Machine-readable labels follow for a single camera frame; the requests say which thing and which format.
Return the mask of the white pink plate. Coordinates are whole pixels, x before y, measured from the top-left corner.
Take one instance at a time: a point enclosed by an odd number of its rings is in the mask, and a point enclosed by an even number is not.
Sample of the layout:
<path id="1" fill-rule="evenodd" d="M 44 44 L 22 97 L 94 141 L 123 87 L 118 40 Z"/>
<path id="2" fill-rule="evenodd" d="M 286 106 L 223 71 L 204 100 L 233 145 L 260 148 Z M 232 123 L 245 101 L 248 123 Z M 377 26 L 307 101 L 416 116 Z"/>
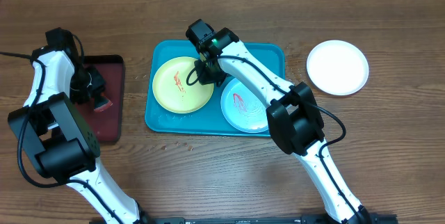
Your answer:
<path id="1" fill-rule="evenodd" d="M 325 93 L 352 95 L 369 78 L 369 63 L 355 45 L 342 40 L 328 40 L 316 45 L 307 57 L 311 82 Z"/>

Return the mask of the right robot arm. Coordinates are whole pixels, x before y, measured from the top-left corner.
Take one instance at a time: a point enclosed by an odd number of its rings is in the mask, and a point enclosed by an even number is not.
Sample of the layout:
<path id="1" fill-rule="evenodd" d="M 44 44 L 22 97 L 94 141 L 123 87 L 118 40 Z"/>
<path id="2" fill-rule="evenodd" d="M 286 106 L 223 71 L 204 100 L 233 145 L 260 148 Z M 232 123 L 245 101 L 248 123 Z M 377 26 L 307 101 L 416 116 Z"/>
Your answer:
<path id="1" fill-rule="evenodd" d="M 317 188 L 330 223 L 371 223 L 371 215 L 343 180 L 328 150 L 323 115 L 346 133 L 337 116 L 317 105 L 311 88 L 295 85 L 258 61 L 228 28 L 215 31 L 201 19 L 193 22 L 186 37 L 200 55 L 194 63 L 196 81 L 222 83 L 238 79 L 265 106 L 270 137 L 281 151 L 302 164 Z"/>

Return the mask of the light blue plate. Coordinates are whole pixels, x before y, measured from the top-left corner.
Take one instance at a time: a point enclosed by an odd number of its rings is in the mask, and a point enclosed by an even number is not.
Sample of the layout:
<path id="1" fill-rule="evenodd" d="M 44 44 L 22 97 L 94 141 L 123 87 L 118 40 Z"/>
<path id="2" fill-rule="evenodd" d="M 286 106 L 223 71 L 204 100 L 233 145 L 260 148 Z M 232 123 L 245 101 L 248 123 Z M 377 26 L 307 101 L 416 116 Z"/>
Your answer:
<path id="1" fill-rule="evenodd" d="M 247 134 L 268 131 L 266 107 L 238 79 L 232 79 L 224 88 L 220 106 L 226 121 Z"/>

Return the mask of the yellow plate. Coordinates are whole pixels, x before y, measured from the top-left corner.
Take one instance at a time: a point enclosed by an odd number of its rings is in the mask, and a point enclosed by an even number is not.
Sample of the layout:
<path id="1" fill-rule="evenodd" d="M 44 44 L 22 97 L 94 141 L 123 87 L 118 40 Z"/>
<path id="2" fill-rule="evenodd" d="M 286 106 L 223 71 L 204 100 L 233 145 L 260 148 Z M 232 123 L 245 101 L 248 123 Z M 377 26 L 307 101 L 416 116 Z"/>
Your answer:
<path id="1" fill-rule="evenodd" d="M 173 58 L 156 71 L 152 81 L 152 91 L 156 101 L 167 111 L 173 113 L 192 113 L 202 108 L 214 91 L 213 84 L 202 85 L 199 82 L 189 86 L 197 78 L 193 57 Z"/>

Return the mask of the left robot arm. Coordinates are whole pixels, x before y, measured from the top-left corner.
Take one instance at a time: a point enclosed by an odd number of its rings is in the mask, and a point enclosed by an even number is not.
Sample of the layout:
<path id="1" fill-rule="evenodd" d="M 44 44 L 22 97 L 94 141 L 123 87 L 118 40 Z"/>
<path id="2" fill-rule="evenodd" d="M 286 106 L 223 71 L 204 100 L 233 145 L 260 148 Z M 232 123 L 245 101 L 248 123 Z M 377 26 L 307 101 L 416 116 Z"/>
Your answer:
<path id="1" fill-rule="evenodd" d="M 23 107 L 8 115 L 22 177 L 38 188 L 74 189 L 103 223 L 153 223 L 100 159 L 97 134 L 120 137 L 122 57 L 86 57 L 80 39 L 62 28 L 45 37 L 45 46 L 23 56 L 34 69 L 32 88 Z"/>

